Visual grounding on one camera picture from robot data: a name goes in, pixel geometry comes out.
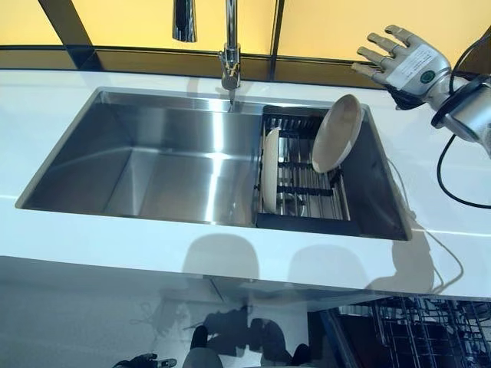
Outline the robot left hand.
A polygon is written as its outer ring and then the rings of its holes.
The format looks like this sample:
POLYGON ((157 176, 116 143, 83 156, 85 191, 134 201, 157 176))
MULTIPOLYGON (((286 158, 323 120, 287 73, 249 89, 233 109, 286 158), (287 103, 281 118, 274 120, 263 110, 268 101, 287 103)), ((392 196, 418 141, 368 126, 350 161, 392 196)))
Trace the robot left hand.
POLYGON ((136 368, 172 368, 177 365, 174 358, 159 359, 155 353, 145 353, 129 360, 129 367, 136 368))

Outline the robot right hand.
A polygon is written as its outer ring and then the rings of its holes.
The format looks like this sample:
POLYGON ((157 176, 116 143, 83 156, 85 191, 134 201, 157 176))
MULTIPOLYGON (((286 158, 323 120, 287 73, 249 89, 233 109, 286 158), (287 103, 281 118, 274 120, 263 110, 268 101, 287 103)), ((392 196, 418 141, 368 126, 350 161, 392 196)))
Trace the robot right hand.
POLYGON ((404 28, 388 25, 384 31, 398 42, 370 33, 367 39, 387 53, 360 47, 357 53, 375 66, 354 62, 351 69, 383 86, 400 110, 412 110, 423 104, 437 110, 450 96, 450 62, 432 45, 404 28))

